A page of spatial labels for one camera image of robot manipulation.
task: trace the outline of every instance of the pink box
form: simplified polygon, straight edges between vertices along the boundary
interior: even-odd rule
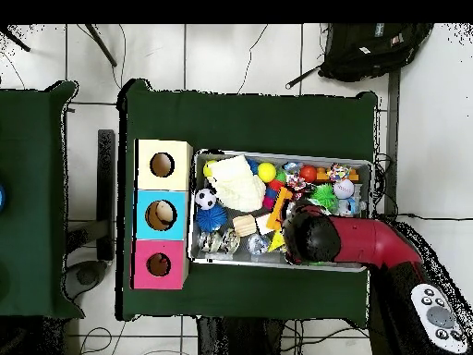
[[[153,275],[148,269],[148,260],[156,253],[167,256],[170,268],[167,275]],[[131,288],[180,290],[188,276],[188,258],[184,240],[137,239],[135,257],[131,256],[135,275]]]

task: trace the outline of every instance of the yellow ball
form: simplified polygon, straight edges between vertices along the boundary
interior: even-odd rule
[[[262,179],[262,182],[270,182],[276,177],[276,168],[273,164],[265,162],[258,166],[258,176]]]
[[[211,171],[211,169],[209,168],[209,164],[213,164],[213,163],[215,163],[215,162],[217,162],[217,161],[207,161],[207,162],[205,163],[205,165],[203,166],[203,175],[204,175],[205,177],[211,177],[211,176],[212,176],[212,171]]]

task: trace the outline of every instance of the green table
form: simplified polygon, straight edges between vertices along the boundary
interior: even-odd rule
[[[199,148],[285,153],[372,161],[377,97],[220,95],[153,92],[131,80],[119,95],[120,146],[117,315],[346,318],[365,325],[367,272],[192,264],[184,289],[131,290],[133,141],[187,141]]]
[[[80,317],[61,290],[66,258],[63,113],[77,84],[0,90],[0,315]]]

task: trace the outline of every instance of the black backpack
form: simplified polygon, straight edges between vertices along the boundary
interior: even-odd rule
[[[316,69],[341,81],[377,78],[409,64],[433,23],[329,23],[321,65],[287,83],[290,89]]]

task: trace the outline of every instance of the blue box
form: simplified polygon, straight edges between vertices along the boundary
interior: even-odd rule
[[[176,221],[166,230],[155,230],[146,222],[145,214],[153,202],[170,202],[177,213]],[[187,235],[188,193],[185,191],[138,190],[137,239],[183,240]]]

